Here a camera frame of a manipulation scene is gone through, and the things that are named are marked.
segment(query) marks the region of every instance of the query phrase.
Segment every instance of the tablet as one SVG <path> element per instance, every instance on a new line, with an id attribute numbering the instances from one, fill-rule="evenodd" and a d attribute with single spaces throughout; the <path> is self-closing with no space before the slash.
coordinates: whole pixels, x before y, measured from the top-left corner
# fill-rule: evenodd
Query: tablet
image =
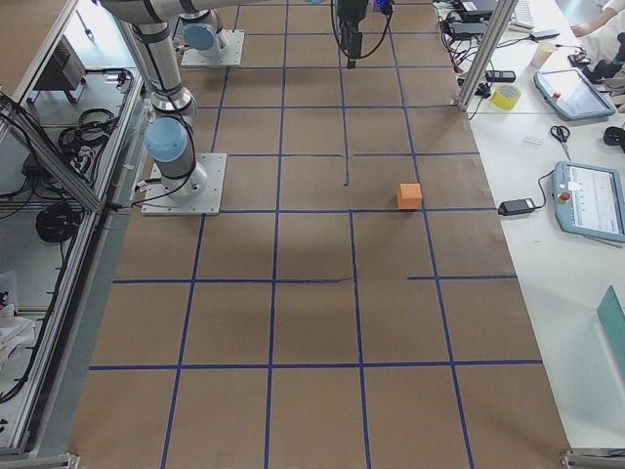
<path id="1" fill-rule="evenodd" d="M 567 119 L 606 117 L 616 112 L 612 102 L 577 68 L 537 71 L 534 83 L 545 100 Z"/>
<path id="2" fill-rule="evenodd" d="M 625 203 L 618 171 L 561 161 L 552 175 L 563 231 L 625 242 Z"/>

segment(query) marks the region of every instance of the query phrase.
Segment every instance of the scissors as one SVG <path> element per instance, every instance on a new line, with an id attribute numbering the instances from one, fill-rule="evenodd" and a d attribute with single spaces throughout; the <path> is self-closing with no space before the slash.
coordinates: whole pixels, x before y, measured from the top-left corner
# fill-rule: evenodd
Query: scissors
<path id="1" fill-rule="evenodd" d="M 564 125 L 554 125 L 550 129 L 550 132 L 552 137 L 554 137 L 558 142 L 560 142 L 560 145 L 562 145 L 566 158 L 568 158 L 569 161 L 572 161 L 572 159 L 570 159 L 570 154 L 568 154 L 568 145 L 566 144 L 568 137 L 570 137 L 570 130 L 568 130 L 568 127 Z"/>

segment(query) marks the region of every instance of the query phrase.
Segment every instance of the orange block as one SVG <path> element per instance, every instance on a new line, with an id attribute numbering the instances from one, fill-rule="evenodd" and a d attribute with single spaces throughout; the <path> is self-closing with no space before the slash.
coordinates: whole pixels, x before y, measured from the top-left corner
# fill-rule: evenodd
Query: orange block
<path id="1" fill-rule="evenodd" d="M 400 184 L 397 191 L 397 206 L 399 210 L 417 210 L 421 208 L 423 196 L 420 184 Z"/>

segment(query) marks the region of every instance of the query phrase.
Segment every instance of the yellow tape roll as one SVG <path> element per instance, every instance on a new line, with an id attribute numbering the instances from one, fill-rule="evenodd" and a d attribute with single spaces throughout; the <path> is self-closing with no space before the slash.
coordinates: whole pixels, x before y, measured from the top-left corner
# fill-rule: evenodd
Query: yellow tape roll
<path id="1" fill-rule="evenodd" d="M 492 95 L 492 103 L 505 110 L 512 109 L 521 98 L 521 89 L 515 85 L 500 85 Z"/>

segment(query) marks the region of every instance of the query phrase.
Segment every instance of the blue joint cap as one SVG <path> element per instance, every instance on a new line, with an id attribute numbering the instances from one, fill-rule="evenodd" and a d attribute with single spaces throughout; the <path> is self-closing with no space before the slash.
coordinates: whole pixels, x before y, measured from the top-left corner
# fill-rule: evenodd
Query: blue joint cap
<path id="1" fill-rule="evenodd" d="M 208 51 L 215 45 L 217 34 L 208 24 L 194 23 L 185 28 L 184 38 L 193 49 Z"/>
<path id="2" fill-rule="evenodd" d="M 188 134 L 185 126 L 172 117 L 161 117 L 149 124 L 144 137 L 147 150 L 161 163 L 171 163 L 187 149 Z"/>

